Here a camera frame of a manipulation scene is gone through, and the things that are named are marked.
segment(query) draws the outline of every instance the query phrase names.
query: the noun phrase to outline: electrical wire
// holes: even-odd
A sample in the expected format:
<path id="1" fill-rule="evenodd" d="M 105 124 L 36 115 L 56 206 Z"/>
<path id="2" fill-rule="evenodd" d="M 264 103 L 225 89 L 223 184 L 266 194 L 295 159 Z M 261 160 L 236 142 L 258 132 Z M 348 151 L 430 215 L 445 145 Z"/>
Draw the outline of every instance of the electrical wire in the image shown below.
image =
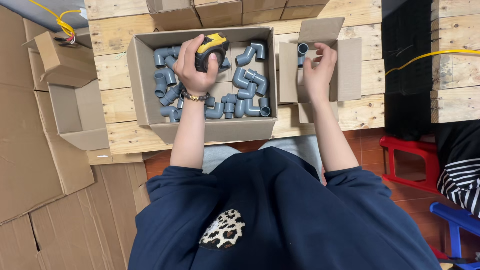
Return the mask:
<path id="1" fill-rule="evenodd" d="M 32 2 L 33 4 L 45 9 L 46 11 L 50 12 L 51 14 L 53 14 L 56 18 L 57 18 L 57 24 L 60 25 L 61 29 L 69 36 L 69 37 L 73 37 L 72 40 L 73 42 L 71 42 L 72 44 L 75 42 L 75 31 L 73 29 L 73 27 L 71 27 L 68 23 L 64 22 L 61 20 L 61 18 L 69 13 L 69 12 L 81 12 L 80 10 L 69 10 L 69 11 L 65 11 L 64 13 L 62 13 L 59 16 L 57 16 L 53 11 L 51 11 L 50 9 L 46 8 L 45 6 L 33 1 L 33 0 L 29 0 L 30 2 Z"/>
<path id="2" fill-rule="evenodd" d="M 420 58 L 424 58 L 424 57 L 432 56 L 432 55 L 437 55 L 437 54 L 442 54 L 442 53 L 456 53 L 456 52 L 480 54 L 480 51 L 470 50 L 470 49 L 447 49 L 447 50 L 429 52 L 429 53 L 425 53 L 423 55 L 420 55 L 418 57 L 413 58 L 412 60 L 408 61 L 406 64 L 404 64 L 403 66 L 401 66 L 399 68 L 393 68 L 393 69 L 387 71 L 387 73 L 385 73 L 385 76 L 387 76 L 390 72 L 392 72 L 394 70 L 401 70 L 402 68 L 408 66 L 409 64 L 411 64 L 412 62 L 414 62 L 414 61 L 416 61 Z"/>

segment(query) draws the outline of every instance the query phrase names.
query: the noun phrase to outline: navy blue sweatshirt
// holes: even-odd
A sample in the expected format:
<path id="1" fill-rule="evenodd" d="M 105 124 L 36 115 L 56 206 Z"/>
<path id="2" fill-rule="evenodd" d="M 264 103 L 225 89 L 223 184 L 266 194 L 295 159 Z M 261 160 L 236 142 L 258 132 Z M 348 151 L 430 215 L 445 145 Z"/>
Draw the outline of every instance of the navy blue sweatshirt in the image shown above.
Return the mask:
<path id="1" fill-rule="evenodd" d="M 147 182 L 130 270 L 430 270 L 439 263 L 380 177 L 325 173 L 268 147 L 210 174 L 169 166 Z"/>

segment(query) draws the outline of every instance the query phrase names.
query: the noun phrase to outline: red tile floor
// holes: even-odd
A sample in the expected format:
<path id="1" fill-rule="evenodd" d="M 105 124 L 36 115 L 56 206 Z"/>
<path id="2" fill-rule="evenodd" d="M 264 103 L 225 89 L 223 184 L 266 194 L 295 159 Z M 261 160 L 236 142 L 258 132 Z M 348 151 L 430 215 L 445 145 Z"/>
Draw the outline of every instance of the red tile floor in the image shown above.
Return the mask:
<path id="1" fill-rule="evenodd" d="M 344 131 L 350 147 L 352 148 L 359 164 L 365 170 L 372 171 L 381 176 L 388 170 L 388 153 L 380 145 L 379 140 L 385 135 L 383 128 L 362 129 Z M 241 152 L 257 150 L 267 140 L 230 143 L 227 144 Z M 169 165 L 171 150 L 165 150 L 160 154 L 145 161 L 148 178 L 159 175 Z M 408 153 L 395 153 L 397 175 L 406 179 L 422 179 L 424 176 L 424 164 L 419 156 Z M 407 212 L 417 223 L 422 236 L 427 243 L 439 250 L 450 253 L 450 238 L 448 224 L 438 216 L 430 213 L 429 206 L 432 202 L 441 202 L 453 208 L 458 208 L 454 203 L 441 195 L 424 192 L 401 184 L 384 181 L 392 190 L 391 199 Z M 475 237 L 467 232 L 462 237 L 462 255 L 465 258 L 475 258 L 475 251 L 480 251 L 480 237 Z"/>

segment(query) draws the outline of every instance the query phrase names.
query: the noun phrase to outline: gray pants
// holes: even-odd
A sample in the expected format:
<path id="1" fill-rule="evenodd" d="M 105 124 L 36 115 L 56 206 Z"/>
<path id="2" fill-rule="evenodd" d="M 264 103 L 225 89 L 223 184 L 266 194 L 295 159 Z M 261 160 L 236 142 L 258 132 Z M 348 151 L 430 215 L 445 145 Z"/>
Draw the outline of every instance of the gray pants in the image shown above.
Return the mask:
<path id="1" fill-rule="evenodd" d="M 317 137 L 315 135 L 271 139 L 260 147 L 259 150 L 270 146 L 282 149 L 302 158 L 304 161 L 315 167 L 319 176 L 321 175 L 322 160 L 320 159 Z M 228 157 L 238 153 L 241 152 L 226 145 L 205 146 L 202 170 L 204 173 L 211 173 Z"/>

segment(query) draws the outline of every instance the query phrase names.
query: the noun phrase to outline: red plastic stool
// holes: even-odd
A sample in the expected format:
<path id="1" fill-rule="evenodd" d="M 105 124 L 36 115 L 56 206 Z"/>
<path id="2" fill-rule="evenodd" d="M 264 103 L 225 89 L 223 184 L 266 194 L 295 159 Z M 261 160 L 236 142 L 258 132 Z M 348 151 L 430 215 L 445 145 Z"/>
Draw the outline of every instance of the red plastic stool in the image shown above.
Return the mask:
<path id="1" fill-rule="evenodd" d="M 437 146 L 435 143 L 404 141 L 391 136 L 383 136 L 380 145 L 388 148 L 390 160 L 390 174 L 383 174 L 383 179 L 395 183 L 411 186 L 423 191 L 440 194 L 437 190 L 437 181 L 440 174 L 438 164 Z M 400 150 L 421 156 L 425 160 L 426 179 L 412 181 L 395 175 L 394 150 Z"/>

